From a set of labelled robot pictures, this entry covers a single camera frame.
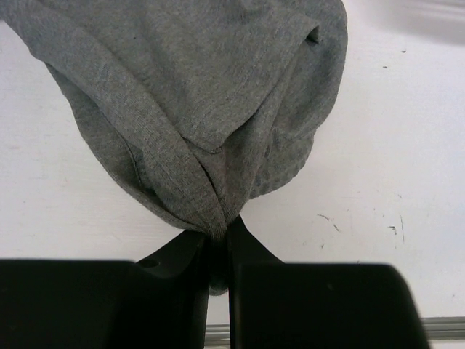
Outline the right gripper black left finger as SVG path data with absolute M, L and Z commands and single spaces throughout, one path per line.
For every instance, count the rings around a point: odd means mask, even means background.
M 140 260 L 2 260 L 3 348 L 202 348 L 208 241 Z

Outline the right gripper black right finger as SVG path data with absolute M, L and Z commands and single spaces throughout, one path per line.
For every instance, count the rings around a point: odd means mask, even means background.
M 285 263 L 236 219 L 227 229 L 233 348 L 427 348 L 391 265 Z

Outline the grey shorts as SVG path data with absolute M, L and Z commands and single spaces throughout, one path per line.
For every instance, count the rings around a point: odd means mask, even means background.
M 341 1 L 3 1 L 79 132 L 129 195 L 211 240 L 228 288 L 227 227 L 289 183 L 336 101 Z

